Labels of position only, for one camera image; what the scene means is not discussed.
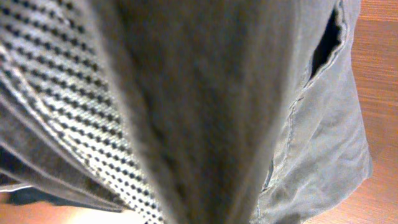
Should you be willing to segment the grey cargo shorts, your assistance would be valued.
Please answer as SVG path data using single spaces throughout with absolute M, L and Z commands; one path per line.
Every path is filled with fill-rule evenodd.
M 1 191 L 144 223 L 303 223 L 373 164 L 359 1 L 1 1 Z

